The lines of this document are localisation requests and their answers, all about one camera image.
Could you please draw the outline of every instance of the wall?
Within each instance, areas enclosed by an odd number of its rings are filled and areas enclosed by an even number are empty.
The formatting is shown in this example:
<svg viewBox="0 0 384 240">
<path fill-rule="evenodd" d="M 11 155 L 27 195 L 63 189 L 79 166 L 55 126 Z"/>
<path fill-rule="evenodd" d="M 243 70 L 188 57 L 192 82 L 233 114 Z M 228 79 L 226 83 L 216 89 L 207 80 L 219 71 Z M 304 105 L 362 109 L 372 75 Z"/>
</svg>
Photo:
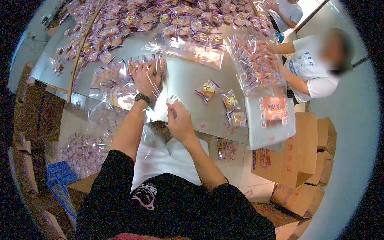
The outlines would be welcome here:
<svg viewBox="0 0 384 240">
<path fill-rule="evenodd" d="M 27 28 L 20 38 L 18 48 L 12 59 L 11 70 L 9 74 L 8 87 L 15 93 L 18 82 L 22 75 L 23 69 L 27 62 L 31 62 L 33 65 L 39 59 L 41 52 L 44 50 L 46 43 L 39 41 L 48 41 L 44 27 L 41 25 L 41 19 L 44 15 L 50 14 L 55 7 L 60 3 L 60 0 L 46 0 L 36 11 L 35 15 L 27 25 Z M 35 35 L 35 39 L 39 41 L 33 41 L 27 38 L 28 33 L 30 36 Z"/>
<path fill-rule="evenodd" d="M 348 32 L 355 42 L 356 54 L 352 64 L 367 55 L 364 44 L 342 4 L 337 0 L 329 1 L 316 15 L 297 32 L 298 38 L 315 35 L 327 28 L 340 28 Z"/>
<path fill-rule="evenodd" d="M 299 38 L 330 27 L 349 32 L 356 44 L 352 63 L 367 55 L 348 14 L 338 1 L 328 2 L 300 31 Z M 332 176 L 324 199 L 303 240 L 334 239 L 358 207 L 372 174 L 379 131 L 379 103 L 371 62 L 342 77 L 330 97 L 311 100 L 311 111 L 330 117 L 337 131 Z"/>
</svg>

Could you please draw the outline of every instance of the blue plastic crate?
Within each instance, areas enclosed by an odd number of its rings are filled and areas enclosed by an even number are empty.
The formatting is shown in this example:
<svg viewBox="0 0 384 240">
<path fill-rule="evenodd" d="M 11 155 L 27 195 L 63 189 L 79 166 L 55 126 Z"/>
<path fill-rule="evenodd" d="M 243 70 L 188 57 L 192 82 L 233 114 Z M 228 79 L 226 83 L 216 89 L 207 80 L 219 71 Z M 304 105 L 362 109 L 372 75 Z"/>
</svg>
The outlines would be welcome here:
<svg viewBox="0 0 384 240">
<path fill-rule="evenodd" d="M 76 220 L 76 211 L 68 194 L 67 185 L 78 180 L 66 162 L 47 166 L 47 185 L 60 205 Z"/>
</svg>

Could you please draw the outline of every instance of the white t-shirt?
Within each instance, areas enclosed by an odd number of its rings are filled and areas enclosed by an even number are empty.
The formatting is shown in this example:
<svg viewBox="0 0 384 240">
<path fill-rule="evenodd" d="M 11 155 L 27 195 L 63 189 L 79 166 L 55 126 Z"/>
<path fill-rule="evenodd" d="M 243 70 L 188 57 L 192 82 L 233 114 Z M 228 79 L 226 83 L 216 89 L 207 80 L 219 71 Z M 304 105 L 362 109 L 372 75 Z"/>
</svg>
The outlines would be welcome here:
<svg viewBox="0 0 384 240">
<path fill-rule="evenodd" d="M 277 3 L 279 4 L 280 12 L 286 18 L 295 23 L 299 23 L 300 19 L 303 17 L 303 10 L 297 3 L 291 4 L 287 2 L 287 0 L 277 0 Z M 271 11 L 271 16 L 276 21 L 277 27 L 279 28 L 281 33 L 290 29 L 290 27 L 285 24 L 283 19 L 275 11 Z"/>
<path fill-rule="evenodd" d="M 307 82 L 310 96 L 289 85 L 299 103 L 308 102 L 312 98 L 323 98 L 331 95 L 339 82 L 336 76 L 329 75 L 324 63 L 319 58 L 321 42 L 317 36 L 306 36 L 293 41 L 295 53 L 285 66 L 296 76 Z"/>
</svg>

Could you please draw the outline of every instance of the wooden stick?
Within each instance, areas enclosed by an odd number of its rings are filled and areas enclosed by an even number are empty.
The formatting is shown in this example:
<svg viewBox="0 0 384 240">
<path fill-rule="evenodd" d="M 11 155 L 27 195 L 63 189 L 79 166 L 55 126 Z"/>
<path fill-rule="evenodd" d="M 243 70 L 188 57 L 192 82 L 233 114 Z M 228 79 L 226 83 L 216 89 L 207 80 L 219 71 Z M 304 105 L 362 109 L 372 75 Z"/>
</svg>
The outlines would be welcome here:
<svg viewBox="0 0 384 240">
<path fill-rule="evenodd" d="M 248 2 L 251 5 L 251 7 L 253 8 L 253 11 L 255 12 L 256 17 L 260 17 L 259 12 L 257 11 L 256 6 L 253 3 L 253 1 L 252 0 L 248 0 Z"/>
<path fill-rule="evenodd" d="M 83 49 L 83 46 L 84 46 L 84 42 L 85 42 L 85 40 L 86 40 L 86 38 L 88 36 L 89 30 L 91 29 L 91 27 L 92 27 L 92 25 L 93 25 L 97 15 L 99 14 L 101 8 L 104 6 L 104 4 L 106 2 L 107 2 L 107 0 L 103 0 L 101 2 L 100 6 L 96 9 L 93 17 L 91 18 L 91 20 L 88 23 L 87 29 L 85 30 L 85 33 L 84 33 L 83 38 L 81 40 L 81 43 L 79 45 L 79 50 L 77 51 L 76 57 L 74 58 L 74 64 L 73 64 L 73 68 L 72 68 L 72 72 L 71 72 L 70 85 L 68 87 L 68 93 L 67 93 L 67 103 L 71 103 L 73 79 L 74 79 L 74 76 L 75 76 L 75 73 L 76 73 L 77 63 L 79 61 L 81 50 Z"/>
</svg>

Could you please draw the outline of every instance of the individually wrapped cake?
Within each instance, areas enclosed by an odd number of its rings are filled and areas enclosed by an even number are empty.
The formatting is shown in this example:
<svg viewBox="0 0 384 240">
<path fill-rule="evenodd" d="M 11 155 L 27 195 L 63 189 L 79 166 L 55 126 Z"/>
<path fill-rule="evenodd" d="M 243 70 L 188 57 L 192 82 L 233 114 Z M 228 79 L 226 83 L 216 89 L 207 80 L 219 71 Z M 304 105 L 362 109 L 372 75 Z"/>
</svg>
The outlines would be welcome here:
<svg viewBox="0 0 384 240">
<path fill-rule="evenodd" d="M 231 113 L 237 109 L 241 109 L 241 107 L 239 107 L 239 105 L 238 105 L 237 99 L 236 99 L 235 94 L 233 93 L 232 89 L 229 90 L 228 93 L 222 93 L 221 97 L 224 101 L 224 104 L 227 108 L 228 113 Z"/>
<path fill-rule="evenodd" d="M 246 113 L 226 113 L 228 122 L 232 127 L 247 127 L 247 114 Z"/>
<path fill-rule="evenodd" d="M 223 89 L 221 89 L 216 83 L 209 79 L 206 84 L 196 89 L 195 92 L 200 95 L 207 103 L 213 96 L 222 93 Z"/>
</svg>

